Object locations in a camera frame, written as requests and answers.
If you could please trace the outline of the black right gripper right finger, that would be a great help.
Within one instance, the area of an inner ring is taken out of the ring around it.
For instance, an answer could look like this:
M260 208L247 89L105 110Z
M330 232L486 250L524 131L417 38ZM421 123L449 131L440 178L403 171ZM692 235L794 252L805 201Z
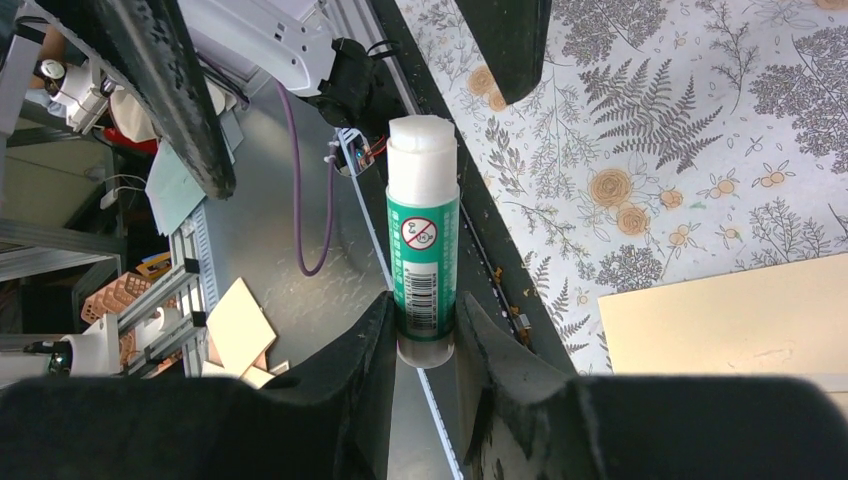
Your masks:
M456 301L464 461L476 479L843 479L847 423L775 376L581 376Z

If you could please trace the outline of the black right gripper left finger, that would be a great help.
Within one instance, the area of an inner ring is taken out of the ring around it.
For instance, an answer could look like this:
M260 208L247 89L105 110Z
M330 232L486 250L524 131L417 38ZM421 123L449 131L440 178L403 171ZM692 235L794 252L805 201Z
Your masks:
M1 396L5 479L383 479L395 304L253 388L228 377L37 377Z

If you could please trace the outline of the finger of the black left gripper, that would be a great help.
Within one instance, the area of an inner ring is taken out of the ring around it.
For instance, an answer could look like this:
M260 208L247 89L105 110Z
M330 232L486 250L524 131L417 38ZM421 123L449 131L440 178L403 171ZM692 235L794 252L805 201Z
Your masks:
M551 0L457 0L506 104L528 96L539 84Z
M39 10L137 99L207 196L233 195L229 149L177 2L41 0Z

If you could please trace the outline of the white green glue stick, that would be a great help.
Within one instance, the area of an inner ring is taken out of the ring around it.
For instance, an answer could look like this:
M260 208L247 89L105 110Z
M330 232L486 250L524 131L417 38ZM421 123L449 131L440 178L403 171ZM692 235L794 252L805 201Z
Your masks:
M445 364L454 350L460 187L455 126L435 115L389 123L386 189L400 358Z

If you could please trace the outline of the cream envelope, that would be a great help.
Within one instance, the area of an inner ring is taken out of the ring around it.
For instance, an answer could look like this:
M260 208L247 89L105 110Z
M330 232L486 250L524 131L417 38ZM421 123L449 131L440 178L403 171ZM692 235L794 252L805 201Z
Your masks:
M600 299L617 374L788 375L847 399L847 257Z

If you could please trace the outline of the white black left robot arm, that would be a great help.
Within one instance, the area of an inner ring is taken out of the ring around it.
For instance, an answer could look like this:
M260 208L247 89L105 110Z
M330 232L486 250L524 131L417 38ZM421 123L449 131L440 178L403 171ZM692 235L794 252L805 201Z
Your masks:
M381 58L266 1L41 1L49 22L137 95L202 190L236 187L191 39L202 34L281 82L327 123L367 138L403 113L381 87Z

